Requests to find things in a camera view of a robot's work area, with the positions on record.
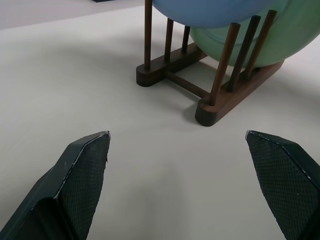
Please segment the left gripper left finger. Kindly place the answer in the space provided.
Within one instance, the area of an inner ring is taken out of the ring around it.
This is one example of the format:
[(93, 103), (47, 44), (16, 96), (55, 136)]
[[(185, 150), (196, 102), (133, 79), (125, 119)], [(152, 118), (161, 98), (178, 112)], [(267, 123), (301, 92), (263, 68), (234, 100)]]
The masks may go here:
[(0, 232), (2, 240), (85, 240), (100, 200), (110, 132), (70, 143)]

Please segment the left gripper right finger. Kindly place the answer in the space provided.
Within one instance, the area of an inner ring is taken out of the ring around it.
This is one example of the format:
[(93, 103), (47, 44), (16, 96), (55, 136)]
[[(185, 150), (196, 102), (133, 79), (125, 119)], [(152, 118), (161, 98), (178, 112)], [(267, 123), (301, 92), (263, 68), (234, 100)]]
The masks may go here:
[(287, 240), (320, 238), (320, 166), (297, 143), (249, 130), (261, 192)]

